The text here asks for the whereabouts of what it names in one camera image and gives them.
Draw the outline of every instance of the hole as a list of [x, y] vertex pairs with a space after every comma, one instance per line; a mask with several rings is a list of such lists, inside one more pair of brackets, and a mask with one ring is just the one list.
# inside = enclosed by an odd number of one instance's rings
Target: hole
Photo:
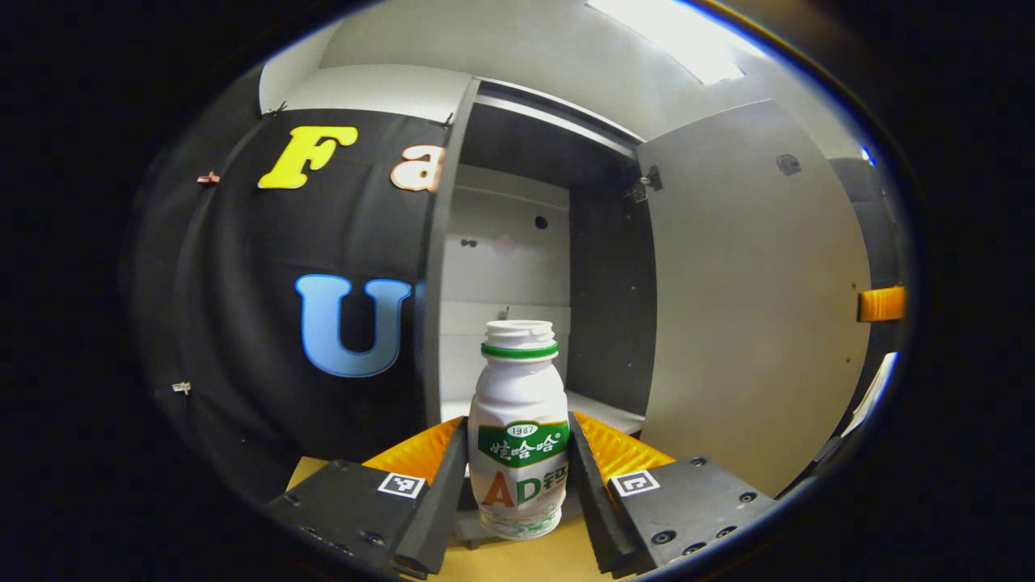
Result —
[[381, 536], [377, 531], [360, 531], [360, 537], [366, 541], [367, 544], [372, 546], [384, 546], [385, 539]]
[[692, 546], [687, 546], [686, 549], [683, 550], [683, 555], [687, 556], [689, 554], [692, 554], [693, 552], [697, 552], [698, 550], [704, 548], [705, 546], [707, 546], [707, 544], [705, 544], [704, 542], [698, 542]]
[[671, 529], [667, 529], [664, 531], [658, 531], [657, 533], [655, 533], [650, 539], [650, 543], [660, 546], [661, 544], [668, 544], [669, 542], [672, 542], [675, 539], [676, 539], [676, 532]]

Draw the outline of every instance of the plastic bottle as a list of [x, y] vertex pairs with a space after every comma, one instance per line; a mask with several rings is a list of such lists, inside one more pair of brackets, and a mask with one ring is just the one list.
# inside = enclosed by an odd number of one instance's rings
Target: plastic bottle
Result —
[[568, 473], [567, 396], [549, 321], [491, 321], [468, 419], [471, 487], [482, 527], [507, 540], [550, 533]]

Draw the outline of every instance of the bottle label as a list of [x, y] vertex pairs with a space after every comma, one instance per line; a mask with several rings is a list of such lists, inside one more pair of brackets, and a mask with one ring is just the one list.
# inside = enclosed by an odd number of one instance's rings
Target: bottle label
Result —
[[478, 427], [478, 450], [510, 468], [527, 467], [564, 453], [568, 421], [540, 425], [518, 420], [506, 427]]

